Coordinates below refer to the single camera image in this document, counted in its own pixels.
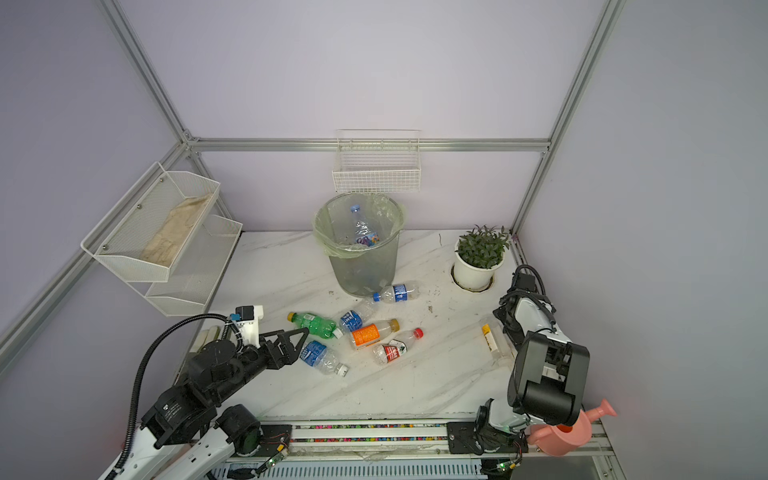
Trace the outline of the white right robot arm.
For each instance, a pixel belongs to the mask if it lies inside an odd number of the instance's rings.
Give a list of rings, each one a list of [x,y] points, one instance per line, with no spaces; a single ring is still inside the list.
[[[534,425],[576,424],[590,352],[563,333],[555,313],[538,271],[526,264],[517,267],[493,311],[515,353],[506,411],[494,421],[493,401],[486,401],[475,420],[479,431],[513,435]]]

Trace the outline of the clear bottle blue label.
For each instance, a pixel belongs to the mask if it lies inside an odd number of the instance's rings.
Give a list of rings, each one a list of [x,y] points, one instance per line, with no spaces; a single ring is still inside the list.
[[[299,358],[324,375],[345,377],[349,372],[349,367],[342,362],[336,352],[318,341],[307,343],[301,350]]]

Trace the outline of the large crushed blue label bottle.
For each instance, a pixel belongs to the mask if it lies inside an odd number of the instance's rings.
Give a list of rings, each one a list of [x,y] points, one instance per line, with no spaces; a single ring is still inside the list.
[[[366,247],[375,246],[380,241],[379,223],[366,213],[359,204],[352,205],[350,213],[353,221],[355,242]]]

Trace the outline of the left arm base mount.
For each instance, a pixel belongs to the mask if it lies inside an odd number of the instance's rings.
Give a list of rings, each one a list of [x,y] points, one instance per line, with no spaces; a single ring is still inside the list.
[[[233,446],[235,457],[271,457],[280,446],[288,447],[293,427],[290,424],[262,424],[259,428],[249,427],[233,440],[224,437],[227,446]]]

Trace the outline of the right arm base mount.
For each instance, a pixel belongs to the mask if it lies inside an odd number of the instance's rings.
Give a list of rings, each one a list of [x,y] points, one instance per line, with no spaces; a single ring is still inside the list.
[[[451,454],[524,454],[529,451],[521,435],[506,433],[490,425],[478,427],[473,422],[449,422],[446,430]]]

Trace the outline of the yellow cap white tube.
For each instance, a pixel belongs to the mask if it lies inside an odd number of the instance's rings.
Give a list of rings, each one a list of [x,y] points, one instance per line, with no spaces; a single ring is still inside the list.
[[[490,353],[492,355],[497,355],[499,353],[499,348],[489,324],[484,324],[482,326],[482,333]]]

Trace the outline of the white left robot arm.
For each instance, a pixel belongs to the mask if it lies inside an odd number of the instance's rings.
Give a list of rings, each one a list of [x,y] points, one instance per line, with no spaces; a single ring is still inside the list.
[[[185,379],[163,392],[143,416],[132,408],[123,450],[104,479],[204,479],[238,454],[285,452],[288,431],[270,440],[242,404],[218,410],[266,370],[295,363],[309,336],[306,328],[278,330],[258,346],[214,340],[194,355]]]

